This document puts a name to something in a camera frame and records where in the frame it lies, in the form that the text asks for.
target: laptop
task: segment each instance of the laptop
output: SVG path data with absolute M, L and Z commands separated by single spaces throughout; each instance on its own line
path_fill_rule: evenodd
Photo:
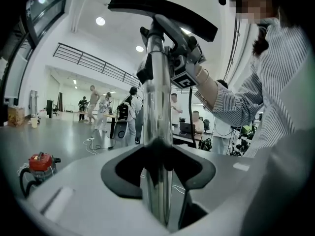
M 193 129 L 193 132 L 194 132 L 195 129 L 196 129 L 195 124 L 192 125 L 192 129 Z M 185 133 L 191 133 L 190 132 L 190 123 L 180 122 L 179 123 L 179 130 L 182 131 L 182 132 L 185 132 Z

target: striped shirt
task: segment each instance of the striped shirt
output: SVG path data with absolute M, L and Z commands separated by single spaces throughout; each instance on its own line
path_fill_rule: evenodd
M 269 48 L 250 61 L 251 75 L 234 94 L 220 83 L 213 109 L 200 92 L 195 95 L 215 117 L 232 126 L 248 125 L 263 106 L 263 116 L 245 157 L 274 145 L 294 132 L 293 122 L 279 98 L 279 93 L 300 69 L 310 49 L 300 27 L 283 27 L 276 18 L 269 20 L 266 40 Z

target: white ceiling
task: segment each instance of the white ceiling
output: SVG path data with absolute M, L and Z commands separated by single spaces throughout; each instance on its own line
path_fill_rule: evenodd
M 207 19 L 219 28 L 214 42 L 206 42 L 197 37 L 200 47 L 207 59 L 203 67 L 207 68 L 212 76 L 218 72 L 221 59 L 221 19 L 218 0 L 169 0 L 180 4 Z M 104 45 L 117 50 L 132 63 L 132 67 L 138 67 L 145 53 L 139 53 L 135 47 L 143 46 L 139 33 L 141 26 L 150 27 L 152 19 L 146 16 L 111 12 L 107 9 L 110 0 L 86 0 L 80 16 L 78 29 L 97 37 Z M 97 17 L 106 20 L 104 26 L 98 26 Z
M 73 87 L 73 88 L 77 86 L 78 89 L 80 90 L 90 92 L 90 86 L 94 85 L 95 89 L 101 94 L 115 91 L 116 93 L 113 93 L 112 97 L 116 99 L 124 99 L 128 96 L 127 91 L 110 86 L 106 83 L 102 83 L 100 81 L 97 81 L 97 80 L 94 80 L 85 76 L 81 76 L 76 73 L 71 73 L 65 70 L 61 70 L 57 68 L 50 68 L 50 69 L 57 73 L 59 82 L 62 83 L 64 86 Z

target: black hose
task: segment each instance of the black hose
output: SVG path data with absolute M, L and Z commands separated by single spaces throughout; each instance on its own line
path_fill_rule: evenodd
M 188 102 L 189 106 L 188 106 L 188 109 L 189 109 L 189 118 L 190 118 L 190 133 L 191 133 L 191 138 L 193 141 L 193 147 L 197 148 L 194 129 L 193 129 L 193 125 L 192 125 L 191 97 L 192 97 L 192 87 L 189 89 L 189 102 Z
M 40 185 L 40 182 L 37 182 L 37 181 L 35 181 L 35 180 L 29 181 L 29 183 L 28 183 L 27 186 L 26 186 L 26 198 L 29 196 L 30 190 L 31 190 L 31 186 L 32 186 L 33 184 L 36 185 L 36 186 L 39 186 L 39 185 Z
M 26 195 L 26 192 L 25 192 L 25 190 L 24 190 L 24 185 L 23 185 L 23 175 L 24 175 L 25 172 L 30 173 L 29 168 L 24 168 L 24 169 L 22 169 L 22 170 L 21 170 L 21 173 L 20 173 L 20 187 L 21 187 L 23 196 L 26 198 L 27 195 Z

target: white pants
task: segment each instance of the white pants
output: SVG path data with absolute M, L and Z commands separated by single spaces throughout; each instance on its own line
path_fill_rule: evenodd
M 106 131 L 107 117 L 104 115 L 105 113 L 101 113 L 100 111 L 97 113 L 95 129 Z
M 229 138 L 214 136 L 212 138 L 211 152 L 221 154 L 221 155 L 226 155 L 229 144 L 230 144 Z
M 136 123 L 135 119 L 127 121 L 129 133 L 126 135 L 127 146 L 135 145 L 136 140 Z

